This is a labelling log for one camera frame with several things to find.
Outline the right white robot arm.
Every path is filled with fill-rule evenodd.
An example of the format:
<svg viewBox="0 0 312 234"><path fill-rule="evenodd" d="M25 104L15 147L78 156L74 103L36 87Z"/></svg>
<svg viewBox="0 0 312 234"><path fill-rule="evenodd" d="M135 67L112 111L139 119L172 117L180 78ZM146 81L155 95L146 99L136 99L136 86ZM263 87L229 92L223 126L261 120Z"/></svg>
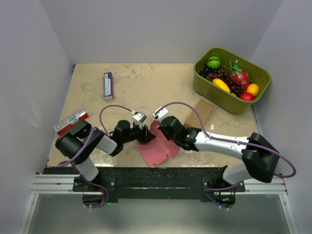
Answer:
<svg viewBox="0 0 312 234"><path fill-rule="evenodd" d="M270 183L279 157L271 153L276 149L260 134L250 137L206 135L199 128L185 128L174 116L157 117L159 130L168 140L188 151L215 152L241 160L232 166L222 167L222 175L210 179L207 187L216 191L229 191L235 184L253 178Z"/></svg>

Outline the pink paper box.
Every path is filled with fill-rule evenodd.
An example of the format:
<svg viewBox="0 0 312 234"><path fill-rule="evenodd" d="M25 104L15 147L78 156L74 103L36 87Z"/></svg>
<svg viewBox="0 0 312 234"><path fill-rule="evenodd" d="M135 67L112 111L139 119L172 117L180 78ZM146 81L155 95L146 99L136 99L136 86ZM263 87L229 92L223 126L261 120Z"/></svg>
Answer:
<svg viewBox="0 0 312 234"><path fill-rule="evenodd" d="M169 157L175 157L180 149L174 141L168 140L158 127L159 122L154 120L150 125L150 131L156 137L147 144L136 146L139 154L150 168L155 168Z"/></svg>

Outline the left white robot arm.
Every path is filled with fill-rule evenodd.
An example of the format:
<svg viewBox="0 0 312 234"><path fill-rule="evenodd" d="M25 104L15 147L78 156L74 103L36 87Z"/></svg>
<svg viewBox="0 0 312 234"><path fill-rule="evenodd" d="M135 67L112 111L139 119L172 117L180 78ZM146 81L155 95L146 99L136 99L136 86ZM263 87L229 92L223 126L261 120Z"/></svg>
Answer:
<svg viewBox="0 0 312 234"><path fill-rule="evenodd" d="M82 120L56 140L55 147L68 158L58 166L70 164L80 174L84 186L89 191L100 189L104 192L100 172L90 158L93 150L98 148L110 156L116 156L123 150L125 143L137 141L140 144L147 144L155 137L148 126L131 124L127 120L120 120L111 134L106 134Z"/></svg>

